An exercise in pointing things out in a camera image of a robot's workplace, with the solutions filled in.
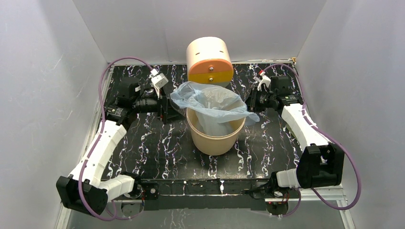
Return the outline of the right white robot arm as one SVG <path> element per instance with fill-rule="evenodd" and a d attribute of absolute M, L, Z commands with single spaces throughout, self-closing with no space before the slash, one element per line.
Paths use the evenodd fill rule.
<path fill-rule="evenodd" d="M 272 172 L 266 183 L 245 190 L 246 194 L 262 192 L 280 198 L 292 188 L 341 184 L 345 153 L 315 130 L 315 124 L 304 109 L 303 99 L 289 88 L 287 76 L 264 75 L 259 85 L 251 90 L 246 104 L 252 112 L 262 112 L 267 108 L 277 111 L 302 150 L 295 169 Z"/>

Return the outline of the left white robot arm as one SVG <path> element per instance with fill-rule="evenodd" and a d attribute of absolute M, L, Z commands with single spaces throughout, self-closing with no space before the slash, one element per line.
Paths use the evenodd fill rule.
<path fill-rule="evenodd" d="M 125 77 L 120 82 L 118 95 L 103 112 L 92 145 L 70 174 L 60 176 L 56 182 L 65 208 L 95 217 L 103 213 L 108 202 L 122 195 L 142 200 L 157 198 L 157 184 L 144 183 L 139 175 L 130 172 L 101 180 L 115 148 L 138 114 L 157 113 L 164 124 L 182 119 L 178 108 L 164 90 L 167 77 L 159 73 L 151 78 L 151 83 L 154 92 L 144 95 L 149 88 L 142 86 L 137 78 Z"/>

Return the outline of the beige round trash bin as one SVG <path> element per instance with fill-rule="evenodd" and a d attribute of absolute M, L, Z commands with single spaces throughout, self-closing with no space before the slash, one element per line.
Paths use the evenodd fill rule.
<path fill-rule="evenodd" d="M 209 156 L 219 156 L 228 152 L 235 144 L 245 125 L 245 118 L 229 122 L 231 133 L 224 136 L 206 135 L 197 129 L 198 117 L 190 108 L 186 109 L 186 120 L 191 129 L 194 145 L 199 151 Z"/>

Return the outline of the light blue plastic bag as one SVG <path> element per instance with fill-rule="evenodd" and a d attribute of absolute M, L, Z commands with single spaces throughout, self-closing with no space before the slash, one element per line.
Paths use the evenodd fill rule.
<path fill-rule="evenodd" d="M 244 119 L 245 125 L 260 121 L 256 113 L 248 111 L 240 95 L 221 86 L 184 82 L 170 98 L 179 108 L 195 112 L 196 128 L 206 135 L 219 137 L 233 133 L 231 121 Z"/>

